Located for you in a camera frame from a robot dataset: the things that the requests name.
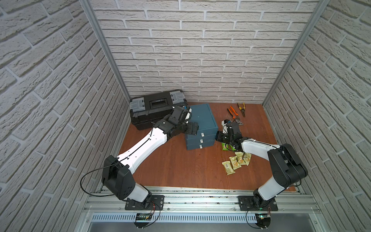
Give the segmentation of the teal drawer cabinet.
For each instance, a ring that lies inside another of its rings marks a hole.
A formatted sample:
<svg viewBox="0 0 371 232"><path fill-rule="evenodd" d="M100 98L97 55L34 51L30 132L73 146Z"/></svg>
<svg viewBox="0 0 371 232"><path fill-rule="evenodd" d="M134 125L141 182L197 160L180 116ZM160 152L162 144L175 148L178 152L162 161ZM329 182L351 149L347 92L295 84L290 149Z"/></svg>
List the teal drawer cabinet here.
<svg viewBox="0 0 371 232"><path fill-rule="evenodd" d="M218 131L218 125L208 103L192 105L192 117L190 122L199 124L198 131Z"/></svg>

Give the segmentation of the teal bottom drawer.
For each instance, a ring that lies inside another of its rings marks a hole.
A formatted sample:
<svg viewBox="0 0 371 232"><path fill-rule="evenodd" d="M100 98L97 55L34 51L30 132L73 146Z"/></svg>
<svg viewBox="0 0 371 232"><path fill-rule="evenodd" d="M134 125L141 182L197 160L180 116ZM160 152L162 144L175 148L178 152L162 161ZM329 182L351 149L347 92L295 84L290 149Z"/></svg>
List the teal bottom drawer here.
<svg viewBox="0 0 371 232"><path fill-rule="evenodd" d="M214 145L215 140L210 140L210 141L204 141L203 143L198 142L194 144L187 144L186 148L187 150L194 150L194 149L203 149L207 147L212 147Z"/></svg>

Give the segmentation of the beige cookie packet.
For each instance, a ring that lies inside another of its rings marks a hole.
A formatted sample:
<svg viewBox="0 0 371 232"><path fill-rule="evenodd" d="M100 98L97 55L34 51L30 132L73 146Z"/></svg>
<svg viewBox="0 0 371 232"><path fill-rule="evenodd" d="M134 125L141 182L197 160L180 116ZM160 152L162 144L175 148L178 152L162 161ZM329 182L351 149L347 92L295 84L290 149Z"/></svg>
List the beige cookie packet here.
<svg viewBox="0 0 371 232"><path fill-rule="evenodd" d="M250 153L244 153L244 155L243 155L243 161L244 161L244 163L245 163L246 166L248 166L250 164L251 157L252 157L252 154L250 154Z"/></svg>
<svg viewBox="0 0 371 232"><path fill-rule="evenodd" d="M241 165L238 163L237 156L229 157L229 159L231 161L233 170L241 168Z"/></svg>
<svg viewBox="0 0 371 232"><path fill-rule="evenodd" d="M240 164L240 165L247 165L246 162L245 162L245 153L244 152L235 152L235 155L236 155L236 160L237 162Z"/></svg>
<svg viewBox="0 0 371 232"><path fill-rule="evenodd" d="M222 162L222 165L225 168L225 171L227 173L227 176L232 175L232 174L235 173L235 171L234 171L234 169L233 169L232 164L231 164L230 161L224 161L224 162Z"/></svg>

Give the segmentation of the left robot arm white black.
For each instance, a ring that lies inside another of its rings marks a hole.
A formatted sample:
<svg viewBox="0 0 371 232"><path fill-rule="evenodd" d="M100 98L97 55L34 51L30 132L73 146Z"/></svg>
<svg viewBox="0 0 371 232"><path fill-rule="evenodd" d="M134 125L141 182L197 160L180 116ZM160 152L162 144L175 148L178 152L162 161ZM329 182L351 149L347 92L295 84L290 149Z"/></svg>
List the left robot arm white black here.
<svg viewBox="0 0 371 232"><path fill-rule="evenodd" d="M197 122L181 122L175 125L169 120L162 119L155 123L151 131L131 149L117 157L107 157L103 167L89 173L103 170L102 184L111 191L112 196L121 201L130 199L139 203L148 202L149 190L136 183L133 177L137 168L171 138L181 133L196 135L198 129Z"/></svg>

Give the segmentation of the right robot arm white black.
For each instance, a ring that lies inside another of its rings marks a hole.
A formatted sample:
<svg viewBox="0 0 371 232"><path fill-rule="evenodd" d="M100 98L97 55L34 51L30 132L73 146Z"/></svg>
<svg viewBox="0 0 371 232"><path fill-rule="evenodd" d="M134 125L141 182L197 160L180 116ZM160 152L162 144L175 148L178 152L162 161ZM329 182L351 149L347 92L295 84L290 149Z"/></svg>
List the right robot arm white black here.
<svg viewBox="0 0 371 232"><path fill-rule="evenodd" d="M290 144L271 145L243 137L237 122L225 120L215 139L230 145L235 151L250 153L270 163L272 177L254 191L251 203L260 209L266 207L279 193L308 176L307 168Z"/></svg>

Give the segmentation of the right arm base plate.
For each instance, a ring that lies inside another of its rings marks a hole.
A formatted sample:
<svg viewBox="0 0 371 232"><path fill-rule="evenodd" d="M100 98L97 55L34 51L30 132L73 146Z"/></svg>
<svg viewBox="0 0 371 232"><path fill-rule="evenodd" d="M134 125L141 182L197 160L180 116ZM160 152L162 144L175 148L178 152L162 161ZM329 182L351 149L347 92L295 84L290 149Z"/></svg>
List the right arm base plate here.
<svg viewBox="0 0 371 232"><path fill-rule="evenodd" d="M275 198L263 200L259 196L238 196L241 211L278 211Z"/></svg>

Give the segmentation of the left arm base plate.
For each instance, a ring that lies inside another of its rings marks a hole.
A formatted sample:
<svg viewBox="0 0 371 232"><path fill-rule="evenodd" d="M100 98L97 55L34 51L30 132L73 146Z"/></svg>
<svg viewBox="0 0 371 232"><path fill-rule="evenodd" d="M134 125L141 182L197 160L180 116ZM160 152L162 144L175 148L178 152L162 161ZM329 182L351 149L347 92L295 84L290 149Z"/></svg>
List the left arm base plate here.
<svg viewBox="0 0 371 232"><path fill-rule="evenodd" d="M157 210L163 209L164 195L148 195L143 202L138 202L128 198L126 200L125 210Z"/></svg>

